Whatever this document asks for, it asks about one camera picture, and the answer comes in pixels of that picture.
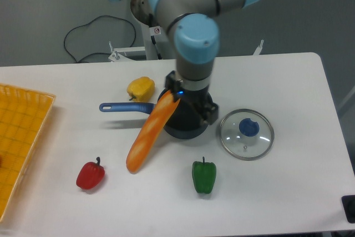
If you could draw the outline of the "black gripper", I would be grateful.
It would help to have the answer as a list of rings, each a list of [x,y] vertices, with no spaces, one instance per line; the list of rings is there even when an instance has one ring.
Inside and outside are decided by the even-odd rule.
[[[211,77],[189,80],[172,70],[165,77],[165,89],[173,101],[180,100],[176,111],[169,119],[171,125],[212,125],[219,117],[219,106],[209,93]]]

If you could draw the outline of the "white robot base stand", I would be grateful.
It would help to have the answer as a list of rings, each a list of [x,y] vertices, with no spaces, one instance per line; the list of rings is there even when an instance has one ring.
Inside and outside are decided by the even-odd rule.
[[[176,58],[164,30],[158,25],[148,0],[131,0],[130,12],[139,23],[144,45],[137,48],[111,48],[111,62],[129,60],[158,60]]]

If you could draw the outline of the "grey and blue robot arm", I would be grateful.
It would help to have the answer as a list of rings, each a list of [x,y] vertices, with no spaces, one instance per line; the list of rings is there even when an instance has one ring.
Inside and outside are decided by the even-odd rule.
[[[218,117],[217,105],[208,96],[220,32],[214,17],[245,8],[259,0],[148,0],[150,12],[164,30],[176,54],[176,71],[166,80],[174,98],[188,103],[201,124]]]

